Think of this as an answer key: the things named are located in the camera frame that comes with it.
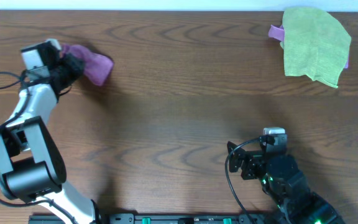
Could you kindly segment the purple microfiber cloth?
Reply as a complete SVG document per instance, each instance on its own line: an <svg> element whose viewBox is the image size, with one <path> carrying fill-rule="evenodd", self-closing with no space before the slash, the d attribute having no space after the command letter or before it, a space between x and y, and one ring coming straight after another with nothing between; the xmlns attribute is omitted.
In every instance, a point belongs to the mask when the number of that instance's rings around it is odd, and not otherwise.
<svg viewBox="0 0 358 224"><path fill-rule="evenodd" d="M103 86L113 70L114 62L82 45L63 44L63 54L72 54L85 63L84 75L96 86Z"/></svg>

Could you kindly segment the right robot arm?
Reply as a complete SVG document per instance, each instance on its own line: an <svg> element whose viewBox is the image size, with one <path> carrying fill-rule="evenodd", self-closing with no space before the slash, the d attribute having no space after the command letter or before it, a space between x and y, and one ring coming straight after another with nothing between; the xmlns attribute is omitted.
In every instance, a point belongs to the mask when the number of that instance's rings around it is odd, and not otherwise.
<svg viewBox="0 0 358 224"><path fill-rule="evenodd" d="M231 184L229 173L241 171L243 180L259 180L262 191L278 207L279 215L265 223L344 223L324 198L311 191L295 158L287 153L287 143L266 140L264 136L236 145L227 143L225 175L235 200L242 205Z"/></svg>

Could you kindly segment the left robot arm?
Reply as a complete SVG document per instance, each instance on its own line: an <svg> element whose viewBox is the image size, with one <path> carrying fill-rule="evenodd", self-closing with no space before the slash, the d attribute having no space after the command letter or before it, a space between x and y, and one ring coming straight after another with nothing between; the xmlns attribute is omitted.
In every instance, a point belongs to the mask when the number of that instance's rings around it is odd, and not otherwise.
<svg viewBox="0 0 358 224"><path fill-rule="evenodd" d="M47 129L50 113L85 67L61 51L56 39L21 49L25 70L16 77L19 101L0 124L0 204L41 205L64 223L102 223L96 203L67 181L65 163Z"/></svg>

